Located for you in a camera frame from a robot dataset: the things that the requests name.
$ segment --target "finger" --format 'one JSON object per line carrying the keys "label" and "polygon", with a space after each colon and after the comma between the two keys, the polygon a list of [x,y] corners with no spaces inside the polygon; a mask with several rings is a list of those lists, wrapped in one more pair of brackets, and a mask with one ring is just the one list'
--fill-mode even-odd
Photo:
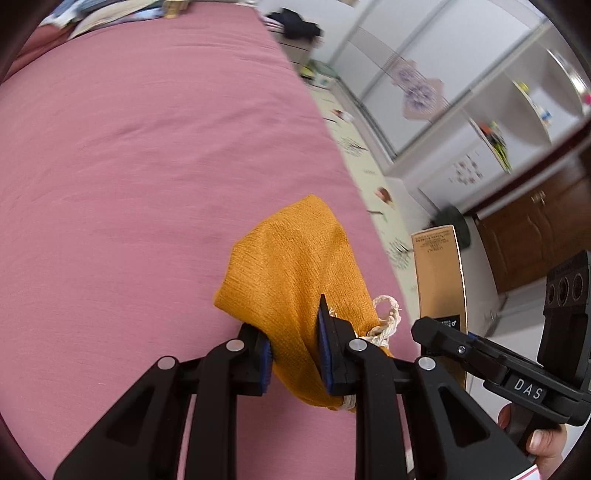
{"label": "finger", "polygon": [[505,430],[507,428],[507,425],[509,425],[509,422],[511,421],[511,404],[507,404],[505,405],[501,411],[499,412],[499,419],[497,420],[497,423],[499,425],[499,427],[501,427],[503,430]]}
{"label": "finger", "polygon": [[557,458],[564,450],[566,439],[567,433],[564,425],[555,430],[536,430],[528,440],[527,451],[538,457]]}

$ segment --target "mustard yellow fabric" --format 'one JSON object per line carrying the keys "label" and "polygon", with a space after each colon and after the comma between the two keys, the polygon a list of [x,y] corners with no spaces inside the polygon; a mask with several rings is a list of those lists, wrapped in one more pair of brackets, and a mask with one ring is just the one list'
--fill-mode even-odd
{"label": "mustard yellow fabric", "polygon": [[322,200],[309,195],[233,247],[214,304],[269,337],[274,372],[294,395],[336,408],[343,399],[326,393],[317,367],[321,293],[359,336],[379,325],[343,227]]}

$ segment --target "white sticker with red border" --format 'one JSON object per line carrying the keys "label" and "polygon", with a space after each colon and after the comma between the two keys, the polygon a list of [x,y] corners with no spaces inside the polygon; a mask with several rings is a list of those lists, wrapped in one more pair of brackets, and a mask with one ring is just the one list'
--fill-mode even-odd
{"label": "white sticker with red border", "polygon": [[511,480],[540,480],[540,471],[538,470],[538,466],[534,465],[529,470],[513,477]]}

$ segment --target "human hand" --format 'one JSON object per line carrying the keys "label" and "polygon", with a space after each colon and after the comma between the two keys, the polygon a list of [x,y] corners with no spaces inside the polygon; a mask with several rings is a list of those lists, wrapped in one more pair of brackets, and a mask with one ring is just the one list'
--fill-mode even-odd
{"label": "human hand", "polygon": [[[499,412],[499,427],[505,429],[510,420],[511,404],[505,405]],[[562,450],[566,445],[566,437],[566,426],[561,425],[556,430],[536,430],[527,440],[527,451],[536,456],[535,464],[543,480],[550,478],[562,463]]]}

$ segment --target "metal screw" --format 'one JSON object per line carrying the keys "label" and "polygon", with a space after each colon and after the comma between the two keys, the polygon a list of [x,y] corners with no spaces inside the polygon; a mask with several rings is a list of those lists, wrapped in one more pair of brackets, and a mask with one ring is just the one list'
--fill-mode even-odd
{"label": "metal screw", "polygon": [[349,342],[349,347],[356,352],[363,352],[368,347],[368,344],[361,338],[354,338]]}
{"label": "metal screw", "polygon": [[422,356],[418,359],[418,366],[423,370],[431,371],[437,366],[437,362],[430,356]]}
{"label": "metal screw", "polygon": [[164,356],[158,360],[158,368],[160,370],[170,370],[176,363],[177,361],[172,356]]}
{"label": "metal screw", "polygon": [[239,352],[244,348],[244,342],[242,340],[235,338],[234,340],[230,340],[226,344],[226,348],[231,352]]}

